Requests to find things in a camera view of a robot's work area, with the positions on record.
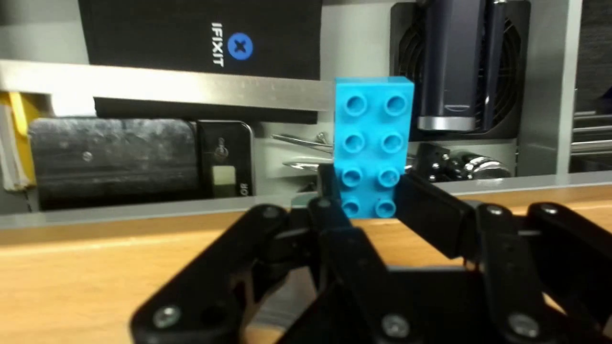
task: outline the wooden table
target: wooden table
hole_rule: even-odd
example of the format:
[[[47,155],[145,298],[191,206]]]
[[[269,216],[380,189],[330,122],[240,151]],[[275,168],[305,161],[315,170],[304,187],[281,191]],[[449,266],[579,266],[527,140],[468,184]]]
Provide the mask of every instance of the wooden table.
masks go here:
[[[523,212],[529,203],[554,201],[612,229],[612,187],[571,187],[472,195]],[[130,342],[133,310],[198,254],[239,214],[128,220],[0,231],[1,344]],[[449,266],[395,220],[357,222],[386,264]],[[252,342],[277,331],[256,329]]]

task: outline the lego brick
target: lego brick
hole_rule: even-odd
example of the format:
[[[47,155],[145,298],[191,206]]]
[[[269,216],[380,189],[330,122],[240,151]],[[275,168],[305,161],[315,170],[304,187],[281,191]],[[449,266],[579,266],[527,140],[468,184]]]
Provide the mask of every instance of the lego brick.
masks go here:
[[[413,82],[403,76],[336,80],[332,164],[348,218],[395,214],[405,170]]]

